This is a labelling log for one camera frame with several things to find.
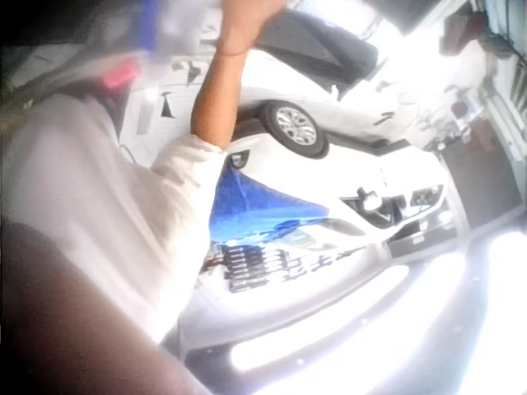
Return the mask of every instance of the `person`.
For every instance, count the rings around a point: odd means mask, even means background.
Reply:
[[[110,116],[91,97],[53,95],[2,144],[2,331],[59,392],[206,393],[174,374],[183,368],[157,345],[208,251],[245,60],[284,3],[222,1],[191,134],[150,169],[121,156]]]

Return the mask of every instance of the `car wheel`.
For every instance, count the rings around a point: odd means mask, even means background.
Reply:
[[[319,159],[329,149],[316,122],[299,106],[286,101],[267,103],[259,116],[265,130],[296,154]]]

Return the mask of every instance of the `shirt sleeve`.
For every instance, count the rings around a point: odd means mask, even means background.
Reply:
[[[174,140],[154,161],[152,171],[180,217],[208,221],[227,153],[192,134]]]

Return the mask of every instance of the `blue cloth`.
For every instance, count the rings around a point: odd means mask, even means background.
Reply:
[[[328,216],[326,207],[268,188],[227,163],[212,207],[212,241],[225,243],[263,234],[272,237]]]
[[[156,25],[159,4],[158,0],[143,0],[142,13],[139,18],[139,48],[149,52],[156,49]]]

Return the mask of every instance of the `white shirt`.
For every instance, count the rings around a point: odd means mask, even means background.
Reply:
[[[55,95],[35,107],[3,144],[2,214],[48,236],[160,342],[188,303],[208,251],[226,153],[187,135],[145,169],[123,158],[114,136],[94,100]]]

